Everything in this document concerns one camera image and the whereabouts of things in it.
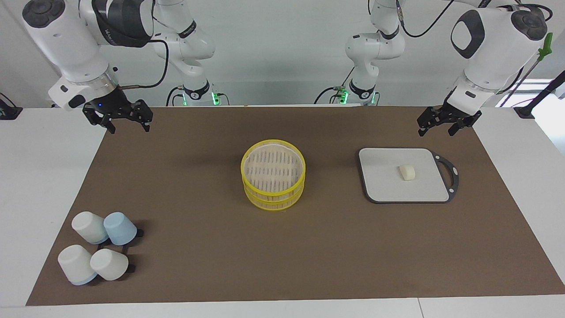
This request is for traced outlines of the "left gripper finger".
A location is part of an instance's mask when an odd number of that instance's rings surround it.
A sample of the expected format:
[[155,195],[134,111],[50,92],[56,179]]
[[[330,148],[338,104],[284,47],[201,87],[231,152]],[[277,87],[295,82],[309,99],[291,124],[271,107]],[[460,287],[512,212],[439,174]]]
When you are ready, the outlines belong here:
[[441,106],[429,106],[424,109],[422,114],[417,118],[418,135],[423,137],[426,133],[438,125],[442,125],[440,118],[442,111]]
[[455,123],[448,129],[448,134],[454,136],[461,129],[472,127],[481,116],[482,112],[477,112],[472,116],[457,118]]

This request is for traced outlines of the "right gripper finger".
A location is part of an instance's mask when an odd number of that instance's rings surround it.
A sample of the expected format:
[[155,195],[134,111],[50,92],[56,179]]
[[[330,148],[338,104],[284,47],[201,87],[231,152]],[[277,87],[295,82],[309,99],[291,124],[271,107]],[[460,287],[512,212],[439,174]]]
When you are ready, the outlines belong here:
[[111,117],[107,114],[100,116],[95,109],[83,109],[83,114],[91,125],[99,125],[111,134],[116,131],[115,125],[111,122]]
[[147,106],[143,99],[132,103],[132,121],[139,123],[143,130],[148,133],[153,121],[153,111]]

